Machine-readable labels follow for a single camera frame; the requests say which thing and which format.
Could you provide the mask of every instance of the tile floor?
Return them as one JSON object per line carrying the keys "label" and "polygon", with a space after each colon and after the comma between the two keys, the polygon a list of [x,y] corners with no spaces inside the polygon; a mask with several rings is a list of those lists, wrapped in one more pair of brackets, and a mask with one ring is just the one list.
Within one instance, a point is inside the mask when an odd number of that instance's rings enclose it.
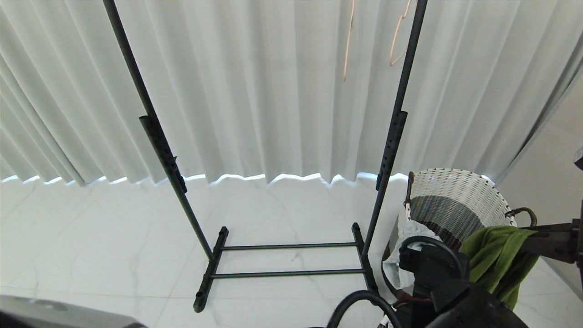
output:
{"label": "tile floor", "polygon": [[[381,293],[380,257],[402,206],[403,177],[393,177],[370,250]],[[228,245],[352,241],[365,231],[375,180],[319,177],[225,177],[188,183],[187,194],[209,243],[228,226]],[[139,319],[150,328],[325,326],[337,303],[363,289],[360,275],[253,278],[215,282],[206,309],[192,301],[206,258],[170,184],[1,185],[0,292],[54,299]],[[308,249],[230,252],[220,273],[356,268],[356,251]],[[530,327],[581,327],[583,302],[539,261],[521,288],[515,312]],[[380,311],[357,303],[344,327],[376,327]]]}

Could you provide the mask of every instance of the curtain fold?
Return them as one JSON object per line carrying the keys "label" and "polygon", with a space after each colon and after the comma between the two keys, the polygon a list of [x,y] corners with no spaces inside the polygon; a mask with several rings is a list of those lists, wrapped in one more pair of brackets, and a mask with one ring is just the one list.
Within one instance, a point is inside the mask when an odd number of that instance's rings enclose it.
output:
{"label": "curtain fold", "polygon": [[[405,1],[356,1],[346,81],[351,0],[116,4],[183,175],[378,172]],[[430,1],[393,172],[452,167],[495,181],[568,86],[581,17],[578,0]],[[0,29],[2,178],[163,179],[101,2],[3,1]]]}

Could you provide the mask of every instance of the wire hanger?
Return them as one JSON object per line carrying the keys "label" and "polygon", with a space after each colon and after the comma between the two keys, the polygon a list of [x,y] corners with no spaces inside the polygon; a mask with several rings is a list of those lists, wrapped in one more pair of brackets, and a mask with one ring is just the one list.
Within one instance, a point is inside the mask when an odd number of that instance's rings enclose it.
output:
{"label": "wire hanger", "polygon": [[405,55],[405,51],[403,51],[403,53],[393,61],[393,52],[395,51],[395,42],[397,40],[397,34],[399,34],[399,26],[401,26],[401,21],[404,20],[407,17],[407,14],[409,13],[409,6],[411,5],[412,0],[407,1],[407,7],[405,7],[405,12],[403,13],[403,15],[401,15],[401,17],[399,18],[399,20],[397,21],[397,27],[395,29],[395,35],[393,35],[393,43],[391,44],[391,55],[389,58],[389,66],[393,66],[395,65],[399,59],[401,59],[401,57],[403,57],[403,55]]}
{"label": "wire hanger", "polygon": [[350,11],[350,26],[348,28],[348,39],[346,40],[346,55],[344,56],[344,82],[346,82],[346,68],[348,67],[348,49],[350,48],[350,36],[352,35],[352,23],[354,21],[354,2],[352,0],[352,10]]}

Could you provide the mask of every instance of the horizontal metal bar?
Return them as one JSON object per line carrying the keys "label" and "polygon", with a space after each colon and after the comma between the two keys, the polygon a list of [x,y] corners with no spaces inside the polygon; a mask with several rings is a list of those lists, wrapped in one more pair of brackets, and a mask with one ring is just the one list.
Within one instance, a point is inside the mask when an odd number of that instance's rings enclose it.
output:
{"label": "horizontal metal bar", "polygon": [[222,250],[256,250],[256,249],[298,249],[358,246],[356,242],[347,243],[319,243],[319,244],[285,244],[285,245],[251,245],[251,246],[223,246]]}
{"label": "horizontal metal bar", "polygon": [[211,275],[211,277],[213,279],[291,277],[294,275],[356,274],[356,273],[364,273],[364,271],[365,271],[364,269],[338,269],[338,270],[245,272],[245,273],[220,273],[220,274]]}

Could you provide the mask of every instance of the laundry basket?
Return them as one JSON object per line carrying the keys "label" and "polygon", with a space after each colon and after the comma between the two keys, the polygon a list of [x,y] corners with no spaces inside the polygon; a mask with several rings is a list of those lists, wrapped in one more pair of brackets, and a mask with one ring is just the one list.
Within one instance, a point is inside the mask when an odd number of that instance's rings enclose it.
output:
{"label": "laundry basket", "polygon": [[[404,205],[407,219],[424,224],[456,251],[468,236],[482,228],[516,226],[514,215],[520,212],[528,212],[531,226],[536,225],[536,216],[532,210],[525,207],[512,210],[490,181],[465,170],[428,169],[419,173],[409,172]],[[386,260],[390,254],[387,243],[382,260]],[[395,294],[395,289],[386,277],[385,282]]]}

